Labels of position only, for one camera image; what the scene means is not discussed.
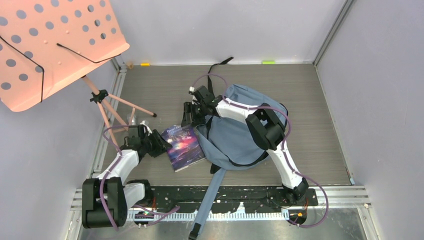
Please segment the purple cover book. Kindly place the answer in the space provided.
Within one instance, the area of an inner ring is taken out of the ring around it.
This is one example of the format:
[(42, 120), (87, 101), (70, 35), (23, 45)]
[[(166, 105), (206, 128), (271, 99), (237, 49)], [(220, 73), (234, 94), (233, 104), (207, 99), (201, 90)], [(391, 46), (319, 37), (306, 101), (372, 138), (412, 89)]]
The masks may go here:
[(161, 136), (171, 145), (167, 154), (175, 173), (206, 158), (197, 134), (190, 125), (173, 125), (167, 128)]

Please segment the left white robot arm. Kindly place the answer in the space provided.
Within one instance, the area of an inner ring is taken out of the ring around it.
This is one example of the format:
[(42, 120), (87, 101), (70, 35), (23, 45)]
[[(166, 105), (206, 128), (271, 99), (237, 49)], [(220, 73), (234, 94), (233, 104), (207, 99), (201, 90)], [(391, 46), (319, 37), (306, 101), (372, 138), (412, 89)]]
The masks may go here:
[(156, 158), (172, 148), (157, 130), (145, 123), (128, 125), (124, 144), (117, 147), (111, 164), (97, 177), (82, 184), (81, 220), (86, 229), (112, 227), (118, 230), (127, 221), (128, 210), (138, 203), (148, 207), (153, 193), (147, 180), (125, 183), (145, 155)]

